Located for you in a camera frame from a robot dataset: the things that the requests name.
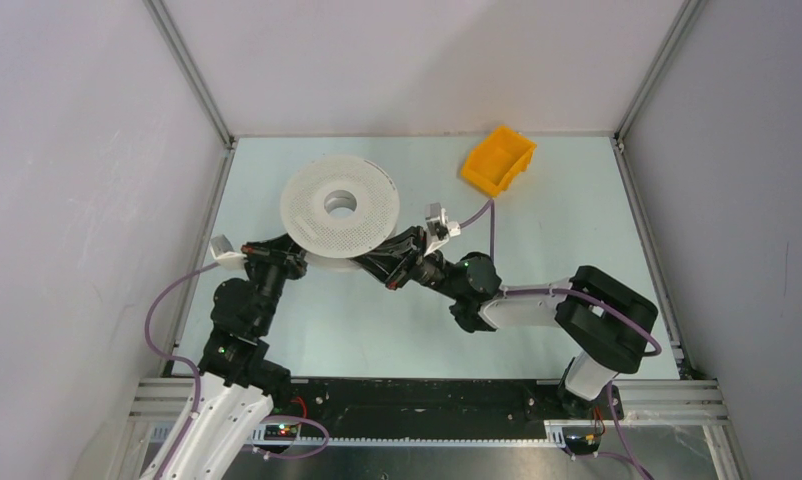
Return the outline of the white perforated cable spool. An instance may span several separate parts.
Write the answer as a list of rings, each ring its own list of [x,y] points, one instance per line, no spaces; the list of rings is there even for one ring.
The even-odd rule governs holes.
[[[355,257],[395,234],[400,197],[378,165],[353,155],[328,155],[288,180],[279,211],[308,264],[352,272],[359,269]]]

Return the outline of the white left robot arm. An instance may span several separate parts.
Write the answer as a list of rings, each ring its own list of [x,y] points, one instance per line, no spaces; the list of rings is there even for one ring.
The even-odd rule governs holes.
[[[284,286],[307,272],[306,252],[287,234],[233,250],[223,235],[210,242],[215,265],[243,271],[213,293],[212,330],[199,362],[187,365],[193,387],[144,479],[220,479],[267,416],[293,403],[291,373],[267,360],[269,334]]]

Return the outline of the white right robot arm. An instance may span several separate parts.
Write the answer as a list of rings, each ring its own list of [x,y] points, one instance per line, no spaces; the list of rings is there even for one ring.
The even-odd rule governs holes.
[[[506,286],[491,255],[473,251],[457,262],[431,249],[426,231],[411,227],[354,258],[389,290],[410,282],[451,300],[449,312],[467,333],[506,328],[559,328],[580,348],[560,380],[562,411],[583,418],[621,374],[638,372],[663,347],[652,330],[656,305],[597,267],[536,286]]]

